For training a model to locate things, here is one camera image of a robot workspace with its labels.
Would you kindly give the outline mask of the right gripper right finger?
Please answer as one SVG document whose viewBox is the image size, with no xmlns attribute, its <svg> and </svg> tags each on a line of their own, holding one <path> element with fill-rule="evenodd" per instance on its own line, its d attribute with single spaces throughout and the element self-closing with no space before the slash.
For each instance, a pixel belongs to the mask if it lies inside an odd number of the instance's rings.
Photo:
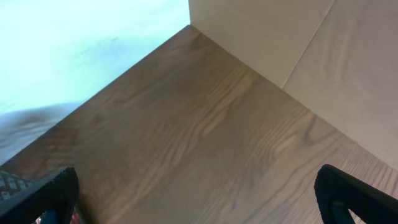
<svg viewBox="0 0 398 224">
<path fill-rule="evenodd" d="M 332 165 L 321 167 L 314 189 L 324 224 L 353 223 L 351 213 L 365 223 L 397 223 L 397 199 Z"/>
</svg>

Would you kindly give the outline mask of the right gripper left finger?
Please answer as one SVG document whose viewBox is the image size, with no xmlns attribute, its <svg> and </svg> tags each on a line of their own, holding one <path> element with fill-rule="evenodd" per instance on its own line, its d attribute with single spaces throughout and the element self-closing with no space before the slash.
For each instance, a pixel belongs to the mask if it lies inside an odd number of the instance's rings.
<svg viewBox="0 0 398 224">
<path fill-rule="evenodd" d="M 72 167 L 59 170 L 1 200 L 1 223 L 68 224 L 79 197 L 79 182 Z"/>
</svg>

